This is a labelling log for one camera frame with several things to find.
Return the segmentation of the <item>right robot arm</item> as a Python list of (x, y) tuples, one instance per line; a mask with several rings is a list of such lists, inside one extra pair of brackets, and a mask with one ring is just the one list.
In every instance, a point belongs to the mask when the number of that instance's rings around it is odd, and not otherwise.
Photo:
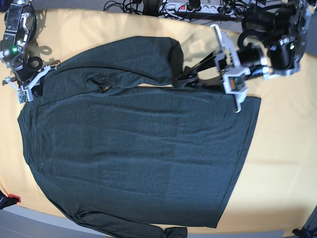
[(31, 57), (27, 46), (37, 31), (37, 17), (30, 0), (2, 0), (4, 34), (0, 41), (0, 60), (14, 73), (6, 77), (3, 85), (17, 91), (19, 103), (33, 101), (43, 94), (43, 77), (56, 70), (57, 65), (43, 65), (40, 57)]

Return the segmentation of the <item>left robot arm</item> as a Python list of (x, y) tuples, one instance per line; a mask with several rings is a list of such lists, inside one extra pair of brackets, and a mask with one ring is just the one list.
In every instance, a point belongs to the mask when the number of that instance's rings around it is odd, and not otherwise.
[(193, 67), (185, 67), (172, 82), (174, 88), (191, 87), (234, 97), (236, 112), (247, 97), (246, 81), (290, 76), (300, 71), (309, 24), (317, 7), (315, 0), (289, 0), (261, 7), (257, 2), (235, 2), (219, 8), (242, 18), (242, 33), (235, 45), (217, 24), (214, 30), (219, 50), (210, 53)]

